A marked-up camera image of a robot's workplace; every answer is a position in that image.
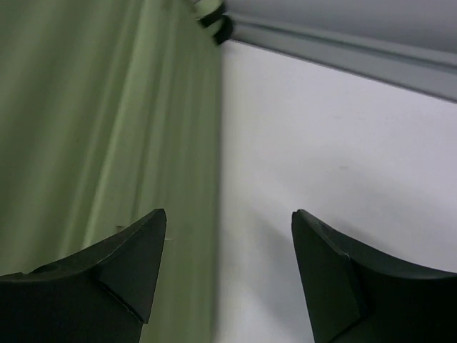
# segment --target ceiling trim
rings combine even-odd
[[[233,39],[457,102],[457,54],[231,14]]]

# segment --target black plastic part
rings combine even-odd
[[[203,27],[209,27],[210,25],[216,23],[218,20],[222,18],[222,15],[227,12],[227,8],[225,3],[222,1],[221,5],[210,14],[205,15],[204,17],[200,18],[200,24]]]
[[[0,277],[0,341],[138,342],[165,231],[165,211],[154,210],[65,259]]]
[[[457,342],[457,274],[384,254],[303,210],[292,235],[316,343]]]
[[[222,16],[221,20],[223,21],[222,26],[213,36],[217,45],[221,45],[225,41],[228,41],[235,28],[235,24],[229,16]]]

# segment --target gray ceiling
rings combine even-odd
[[[232,12],[457,52],[457,0],[226,0]]]

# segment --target green curtain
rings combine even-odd
[[[189,1],[3,0],[0,45],[0,274],[164,208],[141,341],[210,342],[221,58]]]

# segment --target white wall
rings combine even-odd
[[[457,272],[457,105],[230,42],[218,342],[312,342],[291,240],[306,209]]]

